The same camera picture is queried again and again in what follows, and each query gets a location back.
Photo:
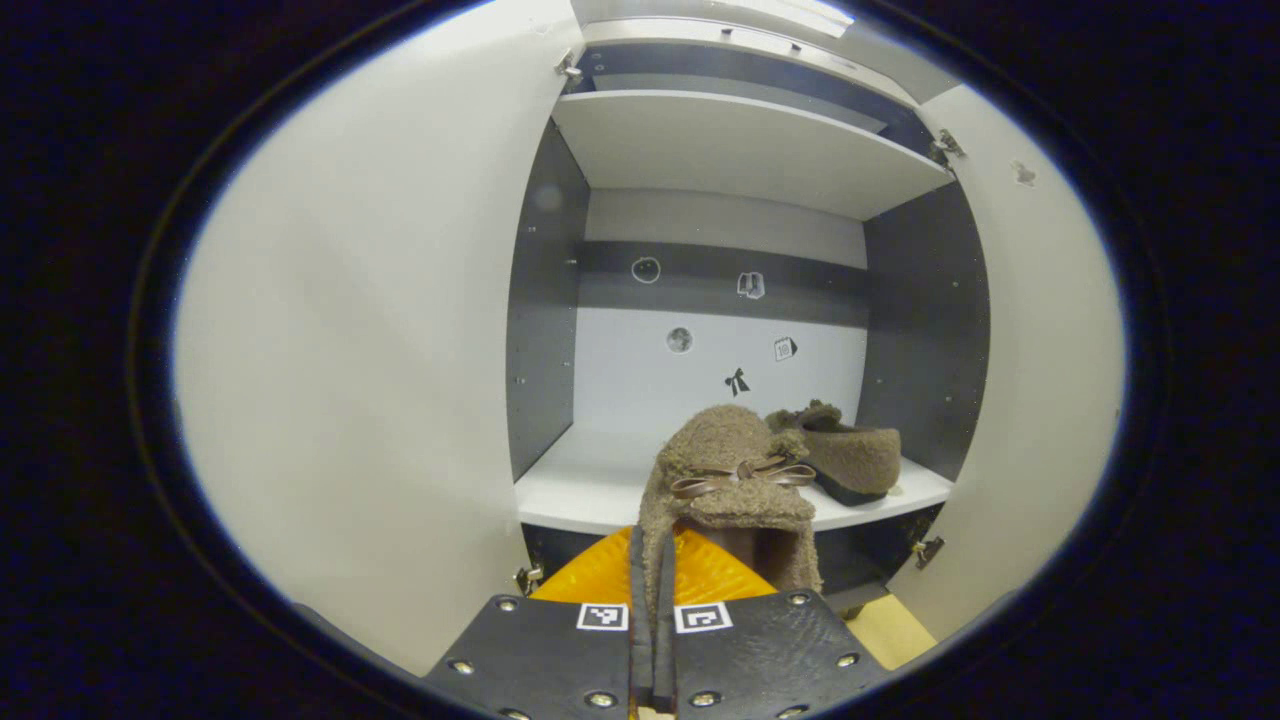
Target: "door hinge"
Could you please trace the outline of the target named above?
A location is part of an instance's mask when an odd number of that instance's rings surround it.
[[[950,169],[951,161],[947,158],[947,152],[951,152],[956,158],[966,158],[964,147],[956,141],[955,136],[951,135],[948,129],[940,129],[938,138],[929,143],[929,159],[934,163]]]
[[[941,537],[933,538],[928,542],[915,543],[915,546],[911,547],[911,551],[915,552],[915,566],[923,570],[925,565],[933,561],[933,557],[946,543],[947,541]]]
[[[520,593],[529,597],[543,582],[543,566],[534,562],[530,568],[521,568],[520,570],[516,570],[516,574],[511,579],[516,580],[516,587],[520,588]]]
[[[577,86],[577,83],[582,82],[582,70],[573,67],[572,49],[567,50],[564,56],[561,58],[559,64],[556,65],[556,72],[568,78],[568,82],[564,85],[566,88],[572,88]]]

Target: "brown ribbon bow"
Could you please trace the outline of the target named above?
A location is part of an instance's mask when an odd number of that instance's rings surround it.
[[[764,459],[760,465],[754,465],[748,460],[739,462],[736,468],[695,466],[689,477],[680,478],[671,483],[671,492],[680,500],[692,500],[695,497],[716,492],[721,488],[745,480],[748,478],[760,478],[780,486],[806,486],[815,477],[813,468],[808,465],[787,465],[787,457],[773,455]]]

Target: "orange object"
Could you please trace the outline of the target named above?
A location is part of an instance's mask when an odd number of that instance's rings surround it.
[[[608,536],[561,568],[530,597],[552,602],[631,606],[631,528]],[[704,536],[676,533],[676,605],[759,597],[777,592],[764,578]]]

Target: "sticker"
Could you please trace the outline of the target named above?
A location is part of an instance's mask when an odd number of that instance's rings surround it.
[[[796,347],[796,341],[791,340],[790,337],[778,338],[773,341],[773,360],[781,363],[787,357],[795,355],[796,350],[799,350]]]
[[[746,387],[746,380],[742,379],[741,368],[739,368],[737,372],[733,373],[732,375],[724,378],[724,384],[733,388],[733,397],[737,397],[739,392],[748,392],[749,389],[751,389]]]
[[[742,273],[737,277],[737,293],[759,300],[764,297],[764,275],[760,273]]]
[[[577,614],[579,630],[626,630],[627,606],[584,602]]]
[[[653,284],[662,277],[662,264],[657,258],[640,258],[631,263],[631,277],[644,284]]]
[[[684,355],[694,347],[694,333],[689,328],[676,328],[667,333],[667,350]]]
[[[723,602],[676,606],[676,634],[678,635],[723,630],[732,626],[733,621],[730,620],[728,609],[724,607]]]
[[[1023,187],[1036,187],[1036,172],[1027,168],[1018,160],[1009,163],[1009,167],[1014,169],[1014,182]]]

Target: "brown slipper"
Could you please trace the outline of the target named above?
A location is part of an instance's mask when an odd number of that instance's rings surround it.
[[[768,418],[773,432],[800,430],[818,471],[818,484],[842,505],[861,505],[884,497],[897,484],[902,441],[892,428],[845,425],[842,413],[818,400],[799,413],[778,410]]]

